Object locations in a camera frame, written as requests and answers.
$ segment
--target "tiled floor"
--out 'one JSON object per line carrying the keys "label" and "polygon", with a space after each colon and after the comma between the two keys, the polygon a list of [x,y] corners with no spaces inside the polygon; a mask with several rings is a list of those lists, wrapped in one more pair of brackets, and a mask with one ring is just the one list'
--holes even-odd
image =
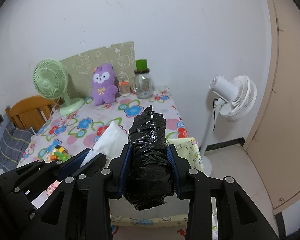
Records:
{"label": "tiled floor", "polygon": [[233,145],[205,153],[211,161],[213,177],[233,177],[261,210],[278,235],[273,208],[263,182],[246,152],[240,145]]}

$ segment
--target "gray plaid cushion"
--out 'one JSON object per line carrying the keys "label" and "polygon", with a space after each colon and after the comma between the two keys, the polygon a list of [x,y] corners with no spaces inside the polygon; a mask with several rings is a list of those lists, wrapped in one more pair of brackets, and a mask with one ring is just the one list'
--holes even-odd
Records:
{"label": "gray plaid cushion", "polygon": [[0,141],[0,167],[5,172],[16,168],[32,135],[30,131],[15,128],[12,122],[8,123]]}

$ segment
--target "tablecloth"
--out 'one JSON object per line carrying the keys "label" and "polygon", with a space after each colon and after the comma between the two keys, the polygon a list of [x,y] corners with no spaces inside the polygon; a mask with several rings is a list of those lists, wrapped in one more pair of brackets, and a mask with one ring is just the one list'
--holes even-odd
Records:
{"label": "tablecloth", "polygon": [[187,130],[183,124],[168,88],[154,91],[150,99],[138,99],[131,94],[118,97],[114,103],[95,106],[93,98],[84,99],[85,104],[74,113],[61,115],[57,110],[37,132],[31,144],[23,153],[18,167],[44,159],[56,146],[61,145],[74,156],[85,148],[92,148],[112,121],[128,133],[135,116],[152,105],[156,113],[166,119],[166,138],[186,138]]}

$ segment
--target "black plastic bag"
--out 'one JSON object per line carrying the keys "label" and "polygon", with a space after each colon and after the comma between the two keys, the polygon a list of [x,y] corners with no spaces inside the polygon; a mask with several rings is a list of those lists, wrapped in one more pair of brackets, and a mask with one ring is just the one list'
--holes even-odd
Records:
{"label": "black plastic bag", "polygon": [[173,195],[165,129],[166,120],[152,106],[137,115],[129,129],[133,156],[124,197],[136,210],[162,205],[166,196]]}

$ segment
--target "yellow bow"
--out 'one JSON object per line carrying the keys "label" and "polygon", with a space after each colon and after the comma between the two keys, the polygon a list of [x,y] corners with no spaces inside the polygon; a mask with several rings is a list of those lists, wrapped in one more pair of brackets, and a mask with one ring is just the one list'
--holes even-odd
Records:
{"label": "yellow bow", "polygon": [[97,91],[99,92],[99,95],[104,94],[103,91],[105,91],[106,88],[98,88]]}

